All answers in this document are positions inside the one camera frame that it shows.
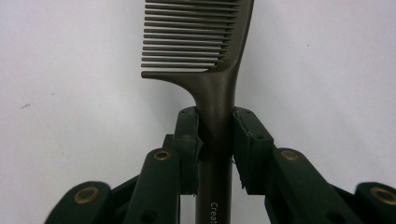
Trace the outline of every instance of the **white wall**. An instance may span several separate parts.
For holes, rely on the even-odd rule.
[[[256,1],[236,104],[334,185],[396,187],[396,2]],[[140,77],[143,1],[0,1],[0,218],[42,223],[76,184],[116,187],[193,105]],[[233,223],[264,223],[234,172]],[[183,197],[182,223],[193,221]]]

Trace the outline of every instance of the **metal rivet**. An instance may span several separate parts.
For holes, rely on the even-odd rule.
[[[81,189],[75,194],[75,203],[90,203],[99,196],[99,191],[99,188],[95,186]]]
[[[396,195],[387,189],[372,187],[370,188],[370,193],[383,203],[387,203],[389,205],[396,205]]]
[[[154,154],[154,158],[158,161],[166,161],[171,158],[172,154],[167,150],[161,150]]]
[[[285,158],[288,161],[295,161],[299,158],[297,153],[289,150],[284,150],[280,152],[280,154],[282,155],[283,158]]]

